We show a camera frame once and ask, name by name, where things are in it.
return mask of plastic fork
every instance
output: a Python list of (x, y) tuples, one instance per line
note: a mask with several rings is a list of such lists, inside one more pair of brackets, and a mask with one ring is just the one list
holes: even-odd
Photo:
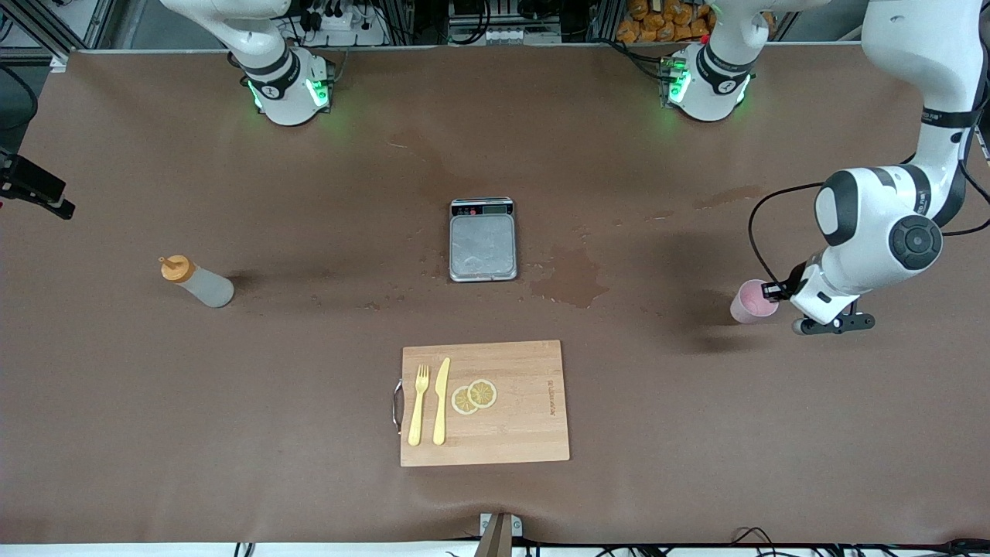
[(420, 365), (416, 370), (416, 406), (413, 407), (413, 422), (409, 425), (409, 444), (420, 444), (423, 437), (423, 395), (430, 387), (430, 366)]

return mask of plastic cup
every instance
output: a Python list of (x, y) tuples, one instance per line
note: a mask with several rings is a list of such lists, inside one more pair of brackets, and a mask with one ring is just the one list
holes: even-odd
[(747, 325), (773, 315), (777, 310), (777, 303), (763, 297), (762, 286), (763, 281), (759, 278), (742, 283), (740, 291), (736, 292), (736, 297), (733, 298), (733, 304), (729, 307), (733, 319)]

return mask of yellow knife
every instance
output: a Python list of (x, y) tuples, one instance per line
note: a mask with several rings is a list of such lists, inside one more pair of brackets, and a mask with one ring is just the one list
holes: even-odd
[(437, 404), (437, 421), (434, 422), (434, 445), (443, 445), (446, 441), (446, 374), (450, 371), (450, 358), (444, 358), (437, 374), (437, 384), (434, 389), (440, 398)]

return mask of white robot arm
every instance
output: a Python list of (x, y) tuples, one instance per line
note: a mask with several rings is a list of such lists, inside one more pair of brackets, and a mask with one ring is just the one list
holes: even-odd
[(959, 165), (982, 109), (979, 11), (980, 0), (870, 0), (862, 47), (876, 66), (921, 90), (918, 149), (908, 164), (830, 176), (815, 199), (828, 247), (786, 283), (767, 285), (767, 297), (789, 298), (825, 325), (861, 295), (909, 279), (938, 258), (941, 227), (962, 205)]
[(769, 34), (761, 13), (797, 12), (832, 0), (713, 0), (718, 20), (707, 45), (692, 44), (677, 57), (687, 71), (670, 90), (669, 102), (688, 116), (714, 122), (729, 116), (743, 100), (749, 71)]
[(289, 48), (271, 21), (289, 0), (161, 0), (169, 10), (217, 37), (245, 71), (258, 110), (295, 126), (330, 106), (333, 67), (301, 48)]

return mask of liquid spill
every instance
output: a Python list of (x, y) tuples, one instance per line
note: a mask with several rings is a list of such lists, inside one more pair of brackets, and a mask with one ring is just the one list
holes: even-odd
[(598, 283), (600, 266), (583, 250), (554, 247), (548, 266), (552, 269), (549, 278), (530, 284), (533, 294), (544, 299), (585, 309), (591, 307), (596, 297), (609, 291)]
[(744, 199), (753, 199), (755, 197), (760, 197), (763, 195), (763, 188), (758, 185), (744, 185), (741, 187), (734, 187), (728, 189), (721, 193), (716, 193), (715, 195), (707, 199), (699, 199), (694, 202), (695, 209), (711, 209), (718, 207), (719, 205), (725, 205), (726, 203), (732, 203), (734, 201), (742, 201)]
[(674, 212), (673, 211), (660, 211), (660, 212), (658, 212), (658, 213), (656, 213), (654, 215), (650, 215), (648, 217), (645, 217), (643, 220), (644, 221), (647, 221), (647, 222), (648, 221), (651, 221), (651, 220), (663, 220), (665, 218), (669, 218), (669, 217), (672, 217), (672, 216), (674, 216)]

